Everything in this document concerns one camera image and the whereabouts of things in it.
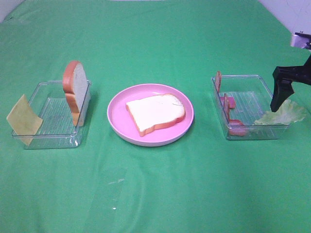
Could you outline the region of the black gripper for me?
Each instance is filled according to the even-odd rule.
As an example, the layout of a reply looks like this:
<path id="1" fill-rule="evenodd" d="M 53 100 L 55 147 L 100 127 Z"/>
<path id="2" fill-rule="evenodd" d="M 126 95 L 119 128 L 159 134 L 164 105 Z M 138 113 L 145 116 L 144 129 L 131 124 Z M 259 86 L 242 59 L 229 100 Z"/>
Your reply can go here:
<path id="1" fill-rule="evenodd" d="M 311 84 L 311 57 L 304 65 L 291 67 L 276 67 L 273 72 L 274 93 L 270 104 L 272 112 L 276 112 L 284 101 L 294 94 L 292 82 Z"/>

